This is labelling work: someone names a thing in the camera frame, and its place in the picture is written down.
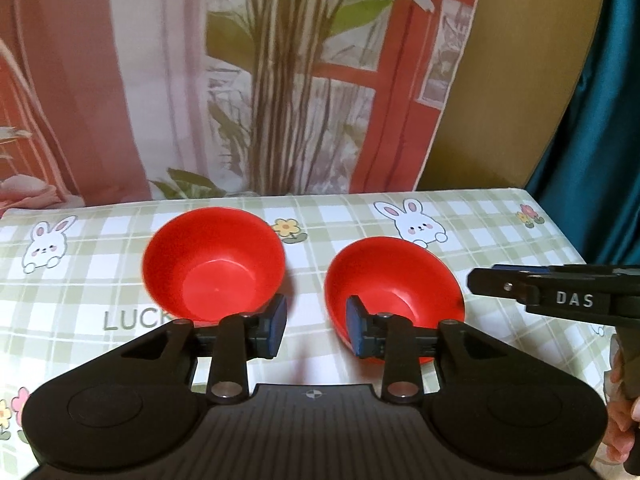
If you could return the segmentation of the person's right hand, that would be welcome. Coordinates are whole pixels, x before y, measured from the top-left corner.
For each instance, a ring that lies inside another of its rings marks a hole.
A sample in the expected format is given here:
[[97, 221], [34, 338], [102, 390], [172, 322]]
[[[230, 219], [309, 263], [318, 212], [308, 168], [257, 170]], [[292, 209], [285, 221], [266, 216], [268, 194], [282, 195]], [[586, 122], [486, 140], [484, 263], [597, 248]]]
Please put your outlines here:
[[608, 411], [608, 426], [603, 443], [606, 455], [614, 463], [628, 460], [634, 447], [634, 432], [639, 426], [639, 399], [626, 397], [624, 391], [625, 361], [620, 337], [614, 335], [610, 344], [611, 369], [604, 374], [604, 395]]

